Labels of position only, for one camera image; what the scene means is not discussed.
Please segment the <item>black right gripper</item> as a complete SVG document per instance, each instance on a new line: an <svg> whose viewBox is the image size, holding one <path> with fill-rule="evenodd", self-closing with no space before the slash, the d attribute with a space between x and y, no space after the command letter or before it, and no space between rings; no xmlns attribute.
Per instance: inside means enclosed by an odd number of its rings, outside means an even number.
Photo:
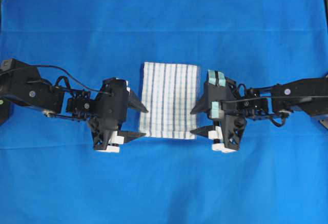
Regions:
<svg viewBox="0 0 328 224"><path fill-rule="evenodd" d="M213 151L238 151L247 124L242 111L238 109L239 98L238 86L234 80L220 71L209 70L203 86L203 96L190 114L205 113L213 124L190 132L210 139Z"/></svg>

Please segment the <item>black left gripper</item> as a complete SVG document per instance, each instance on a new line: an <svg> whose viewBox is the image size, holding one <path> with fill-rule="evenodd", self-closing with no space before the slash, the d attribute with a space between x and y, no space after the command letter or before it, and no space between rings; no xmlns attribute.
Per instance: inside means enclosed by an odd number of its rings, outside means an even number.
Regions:
<svg viewBox="0 0 328 224"><path fill-rule="evenodd" d="M141 113L149 111L134 91L127 87L126 80L106 79L100 90L101 93L95 98L94 116L88 120L93 149L118 153L120 145L146 136L145 133L120 130L127 118L127 108Z"/></svg>

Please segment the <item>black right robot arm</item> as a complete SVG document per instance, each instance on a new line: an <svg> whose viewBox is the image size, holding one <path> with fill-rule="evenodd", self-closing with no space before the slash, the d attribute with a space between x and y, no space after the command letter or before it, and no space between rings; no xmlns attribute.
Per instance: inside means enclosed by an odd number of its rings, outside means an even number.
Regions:
<svg viewBox="0 0 328 224"><path fill-rule="evenodd" d="M240 149L247 119L267 119L282 127L294 111L303 111L327 127L327 77L246 88L223 73L210 70L203 95L191 114L206 113L213 124L191 133L211 139L212 150L231 153Z"/></svg>

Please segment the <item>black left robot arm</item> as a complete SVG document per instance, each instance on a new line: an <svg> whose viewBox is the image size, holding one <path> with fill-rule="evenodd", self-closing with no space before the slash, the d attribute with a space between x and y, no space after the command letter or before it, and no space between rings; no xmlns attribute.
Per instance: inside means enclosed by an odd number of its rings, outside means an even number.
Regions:
<svg viewBox="0 0 328 224"><path fill-rule="evenodd" d="M1 63L1 123L5 123L12 104L40 111L50 118L87 122L93 149L118 153L120 145L144 137L142 132L123 131L128 109L148 110L130 89L128 82L116 77L103 80L95 98L91 88L73 89L65 72L54 84L41 77L39 65L29 65L14 58Z"/></svg>

